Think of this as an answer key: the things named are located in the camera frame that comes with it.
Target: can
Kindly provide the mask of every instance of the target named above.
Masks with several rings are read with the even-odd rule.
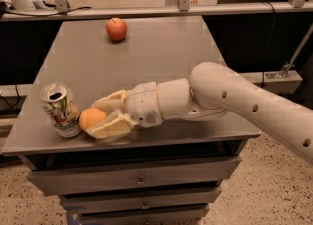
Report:
[[[69,87],[60,82],[51,83],[41,90],[40,99],[59,135],[73,137],[81,132],[80,110]]]

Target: drawer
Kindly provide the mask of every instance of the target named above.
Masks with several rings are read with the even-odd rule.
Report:
[[[122,210],[148,210],[156,207],[215,202],[220,187],[209,183],[144,188],[143,191],[110,191],[91,195],[60,197],[68,213],[100,213]]]
[[[208,211],[208,206],[201,204],[155,210],[79,215],[79,221],[82,225],[149,225],[153,222],[200,219],[205,217]]]
[[[29,180],[46,195],[145,188],[228,179],[239,157],[199,157],[31,172]]]

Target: can label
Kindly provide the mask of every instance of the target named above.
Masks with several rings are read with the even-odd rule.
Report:
[[[73,93],[63,83],[45,86],[40,93],[42,107],[51,118],[59,135],[73,137],[81,132],[79,127],[80,110],[73,100]]]

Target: apple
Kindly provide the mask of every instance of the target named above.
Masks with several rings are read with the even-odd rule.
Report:
[[[111,18],[106,22],[106,32],[108,37],[113,41],[125,39],[127,34],[126,21],[121,18]]]

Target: speckled floor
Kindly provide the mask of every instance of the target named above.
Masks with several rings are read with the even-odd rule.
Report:
[[[163,225],[313,224],[313,167],[266,134],[247,142],[243,162],[206,218]],[[0,164],[0,224],[67,224],[57,197],[44,197],[27,181],[29,169]]]

